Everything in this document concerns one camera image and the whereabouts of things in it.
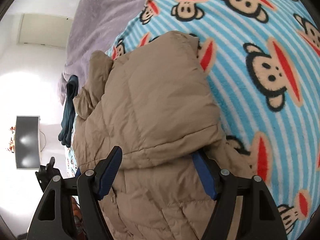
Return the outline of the tan puffer jacket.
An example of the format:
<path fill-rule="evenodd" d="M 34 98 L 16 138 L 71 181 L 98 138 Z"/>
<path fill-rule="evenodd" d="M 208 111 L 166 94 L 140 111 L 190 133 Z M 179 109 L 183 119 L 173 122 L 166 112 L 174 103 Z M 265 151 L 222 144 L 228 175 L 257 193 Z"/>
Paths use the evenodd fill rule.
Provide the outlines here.
<path fill-rule="evenodd" d="M 81 171 L 114 146 L 118 174 L 100 201 L 115 239 L 200 239 L 215 202 L 192 153 L 205 148 L 221 168 L 249 178 L 245 159 L 226 141 L 220 110 L 197 58 L 195 36 L 170 31 L 117 59 L 95 51 L 74 98 L 73 149 Z"/>

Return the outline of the monkey print blue blanket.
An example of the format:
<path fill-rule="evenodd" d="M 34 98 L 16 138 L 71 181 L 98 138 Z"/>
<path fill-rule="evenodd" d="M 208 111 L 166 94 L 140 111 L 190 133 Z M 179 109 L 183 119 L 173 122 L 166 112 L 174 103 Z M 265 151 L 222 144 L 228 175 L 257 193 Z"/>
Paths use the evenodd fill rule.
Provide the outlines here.
<path fill-rule="evenodd" d="M 319 206 L 319 29 L 305 0 L 146 0 L 111 48 L 131 51 L 146 33 L 188 31 L 208 41 L 204 60 L 222 125 L 238 152 L 258 131 L 271 146 L 271 191 L 288 214 L 288 238 Z"/>

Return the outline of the red toy figures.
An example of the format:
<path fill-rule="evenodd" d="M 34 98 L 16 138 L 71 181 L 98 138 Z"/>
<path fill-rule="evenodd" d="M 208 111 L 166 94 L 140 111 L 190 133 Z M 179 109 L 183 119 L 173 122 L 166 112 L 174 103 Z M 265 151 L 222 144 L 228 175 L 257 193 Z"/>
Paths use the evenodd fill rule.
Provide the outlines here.
<path fill-rule="evenodd" d="M 10 141 L 9 141 L 9 147 L 8 147 L 8 151 L 11 153 L 15 153 L 15 133 L 16 133 L 16 127 L 11 126 L 11 128 L 10 128 Z"/>

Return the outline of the wall mounted monitor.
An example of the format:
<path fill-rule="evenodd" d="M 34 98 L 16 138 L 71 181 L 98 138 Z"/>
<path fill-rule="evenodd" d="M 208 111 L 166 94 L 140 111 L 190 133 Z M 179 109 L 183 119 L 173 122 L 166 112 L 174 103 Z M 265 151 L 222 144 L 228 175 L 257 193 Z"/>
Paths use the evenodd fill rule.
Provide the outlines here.
<path fill-rule="evenodd" d="M 40 167 L 40 117 L 17 116 L 15 129 L 16 168 L 33 169 Z"/>

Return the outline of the purple bed cover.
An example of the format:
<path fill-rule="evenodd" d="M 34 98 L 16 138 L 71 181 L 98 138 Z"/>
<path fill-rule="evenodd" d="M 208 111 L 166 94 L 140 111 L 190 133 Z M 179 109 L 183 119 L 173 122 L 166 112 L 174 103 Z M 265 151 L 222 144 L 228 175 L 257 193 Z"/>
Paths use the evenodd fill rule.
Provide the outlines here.
<path fill-rule="evenodd" d="M 66 62 L 59 80 L 61 103 L 66 84 L 76 75 L 79 86 L 87 80 L 91 54 L 106 52 L 127 24 L 144 8 L 146 0 L 80 0 L 66 46 Z"/>

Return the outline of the folded dark blue jeans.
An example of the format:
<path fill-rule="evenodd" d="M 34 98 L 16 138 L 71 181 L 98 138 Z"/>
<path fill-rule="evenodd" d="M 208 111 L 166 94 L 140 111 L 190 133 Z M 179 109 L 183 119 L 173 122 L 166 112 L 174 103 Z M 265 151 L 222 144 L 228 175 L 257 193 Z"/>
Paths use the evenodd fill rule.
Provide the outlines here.
<path fill-rule="evenodd" d="M 61 132 L 58 140 L 63 146 L 71 147 L 72 130 L 75 120 L 75 107 L 73 99 L 78 95 L 79 80 L 76 75 L 72 75 L 66 84 L 66 101 L 63 111 L 63 119 L 61 121 Z"/>

